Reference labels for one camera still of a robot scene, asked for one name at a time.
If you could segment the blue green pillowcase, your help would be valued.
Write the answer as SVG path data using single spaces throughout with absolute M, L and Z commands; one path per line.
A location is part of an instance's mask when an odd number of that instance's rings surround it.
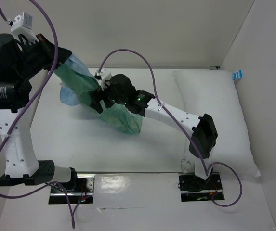
M 96 119 L 124 134 L 140 133 L 142 117 L 120 104 L 108 102 L 107 107 L 101 85 L 76 55 L 71 55 L 54 73 L 61 80 L 59 99 L 63 104 L 81 105 Z

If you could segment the white pillow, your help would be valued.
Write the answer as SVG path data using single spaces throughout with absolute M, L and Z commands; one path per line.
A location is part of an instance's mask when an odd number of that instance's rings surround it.
M 213 118 L 218 138 L 211 160 L 229 165 L 238 175 L 260 177 L 232 73 L 223 70 L 178 70 L 172 74 L 184 102 L 184 110 L 198 116 L 209 114 Z

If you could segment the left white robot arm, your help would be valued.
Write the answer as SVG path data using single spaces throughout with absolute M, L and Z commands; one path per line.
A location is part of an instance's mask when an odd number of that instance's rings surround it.
M 55 45 L 42 34 L 34 42 L 20 34 L 0 34 L 0 134 L 6 159 L 0 186 L 39 185 L 53 179 L 52 160 L 37 160 L 29 124 L 29 113 L 14 125 L 26 108 L 32 90 L 30 79 L 42 69 L 50 70 Z

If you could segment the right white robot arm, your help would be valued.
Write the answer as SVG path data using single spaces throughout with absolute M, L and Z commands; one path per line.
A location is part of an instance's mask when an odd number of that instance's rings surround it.
M 114 105 L 119 105 L 131 114 L 157 120 L 184 132 L 190 142 L 189 153 L 193 157 L 194 184 L 200 189 L 210 184 L 210 156 L 218 133 L 209 114 L 197 116 L 158 102 L 154 94 L 137 90 L 124 74 L 96 72 L 95 78 L 101 81 L 101 85 L 90 93 L 91 108 L 102 114 Z

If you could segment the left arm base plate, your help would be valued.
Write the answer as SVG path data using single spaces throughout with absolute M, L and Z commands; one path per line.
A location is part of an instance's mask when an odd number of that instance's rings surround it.
M 72 205 L 77 203 L 92 204 L 95 185 L 95 174 L 76 173 L 75 178 L 69 182 L 61 183 L 67 190 L 69 201 Z M 49 205 L 67 204 L 64 190 L 58 186 L 52 186 L 50 190 Z

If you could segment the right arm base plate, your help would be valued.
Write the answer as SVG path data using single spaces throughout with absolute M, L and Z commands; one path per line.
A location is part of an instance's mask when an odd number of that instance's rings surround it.
M 193 173 L 180 174 L 177 185 L 182 202 L 224 200 L 221 178 L 218 172 L 211 173 L 206 179 L 201 179 Z

